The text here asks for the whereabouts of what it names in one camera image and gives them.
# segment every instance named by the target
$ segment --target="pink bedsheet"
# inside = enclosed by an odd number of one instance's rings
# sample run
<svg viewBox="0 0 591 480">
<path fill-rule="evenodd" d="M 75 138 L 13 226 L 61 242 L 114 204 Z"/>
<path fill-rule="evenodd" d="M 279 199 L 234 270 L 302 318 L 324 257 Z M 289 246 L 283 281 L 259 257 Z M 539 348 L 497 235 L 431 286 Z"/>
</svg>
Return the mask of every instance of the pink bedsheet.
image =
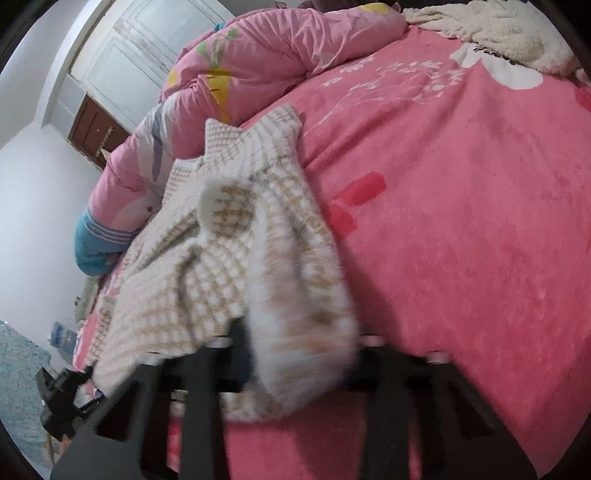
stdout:
<svg viewBox="0 0 591 480">
<path fill-rule="evenodd" d="M 589 92 L 411 27 L 286 102 L 365 329 L 451 352 L 546 473 L 591 410 Z M 232 478 L 356 478 L 361 407 L 228 425 Z"/>
</svg>

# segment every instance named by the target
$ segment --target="white door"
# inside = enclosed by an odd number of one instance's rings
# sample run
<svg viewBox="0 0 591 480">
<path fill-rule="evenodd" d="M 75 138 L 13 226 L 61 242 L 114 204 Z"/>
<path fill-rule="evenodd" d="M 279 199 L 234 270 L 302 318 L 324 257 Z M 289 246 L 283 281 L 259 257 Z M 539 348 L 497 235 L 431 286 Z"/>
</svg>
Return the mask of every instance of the white door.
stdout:
<svg viewBox="0 0 591 480">
<path fill-rule="evenodd" d="M 72 76 L 133 131 L 156 105 L 183 47 L 231 18 L 216 0 L 116 0 L 85 42 Z"/>
</svg>

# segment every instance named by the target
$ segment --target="brown wooden door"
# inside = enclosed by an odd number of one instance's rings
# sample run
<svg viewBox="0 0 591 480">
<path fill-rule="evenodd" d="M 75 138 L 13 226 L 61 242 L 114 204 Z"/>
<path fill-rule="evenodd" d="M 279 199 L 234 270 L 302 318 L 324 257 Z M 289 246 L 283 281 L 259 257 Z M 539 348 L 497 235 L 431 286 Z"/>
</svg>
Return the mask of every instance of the brown wooden door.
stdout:
<svg viewBox="0 0 591 480">
<path fill-rule="evenodd" d="M 88 95 L 78 110 L 68 140 L 101 170 L 106 160 L 100 153 L 112 152 L 129 134 L 98 103 Z"/>
</svg>

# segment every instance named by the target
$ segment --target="white fluffy blanket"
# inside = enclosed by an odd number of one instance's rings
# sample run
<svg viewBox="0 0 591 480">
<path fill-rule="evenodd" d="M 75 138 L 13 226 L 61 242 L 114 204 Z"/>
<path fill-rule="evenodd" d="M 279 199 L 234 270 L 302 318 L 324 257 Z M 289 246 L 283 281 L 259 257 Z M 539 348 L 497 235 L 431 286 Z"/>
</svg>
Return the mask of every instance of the white fluffy blanket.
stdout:
<svg viewBox="0 0 591 480">
<path fill-rule="evenodd" d="M 552 22 L 531 3 L 519 0 L 473 0 L 407 8 L 410 24 L 474 42 L 542 73 L 567 76 L 575 70 L 574 54 Z"/>
<path fill-rule="evenodd" d="M 175 164 L 163 208 L 124 259 L 94 376 L 106 394 L 147 352 L 193 352 L 241 316 L 255 375 L 244 393 L 223 398 L 227 418 L 277 417 L 340 381 L 358 331 L 297 162 L 300 129 L 288 105 L 248 130 L 210 119 L 204 156 Z"/>
</svg>

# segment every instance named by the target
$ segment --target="white plaid towel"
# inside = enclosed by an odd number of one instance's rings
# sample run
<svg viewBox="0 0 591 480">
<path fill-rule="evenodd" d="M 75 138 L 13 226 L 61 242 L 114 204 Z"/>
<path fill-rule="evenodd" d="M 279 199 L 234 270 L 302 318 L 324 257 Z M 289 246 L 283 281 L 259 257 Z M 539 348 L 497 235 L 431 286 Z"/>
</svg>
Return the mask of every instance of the white plaid towel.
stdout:
<svg viewBox="0 0 591 480">
<path fill-rule="evenodd" d="M 146 352 L 194 352 L 245 316 L 254 378 L 226 417 L 289 413 L 334 387 L 358 330 L 336 248 L 281 106 L 248 130 L 209 120 L 201 161 L 177 163 L 162 210 L 126 253 L 94 380 L 106 394 Z"/>
</svg>

